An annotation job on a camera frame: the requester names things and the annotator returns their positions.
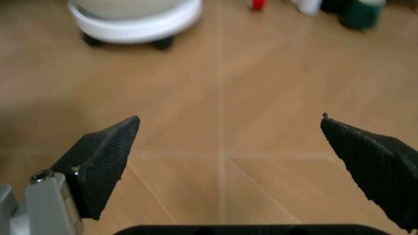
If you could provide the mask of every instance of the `wooden floor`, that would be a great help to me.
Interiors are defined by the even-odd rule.
[[[0,2],[0,181],[20,199],[82,134],[131,115],[122,180],[86,234],[140,224],[356,223],[406,234],[328,145],[323,112],[418,147],[418,16],[356,32],[271,0],[205,0],[160,52],[90,48],[63,0]]]

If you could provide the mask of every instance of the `green container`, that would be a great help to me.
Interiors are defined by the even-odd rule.
[[[346,12],[341,16],[340,23],[353,29],[367,29],[376,25],[380,18],[384,0],[352,0]]]

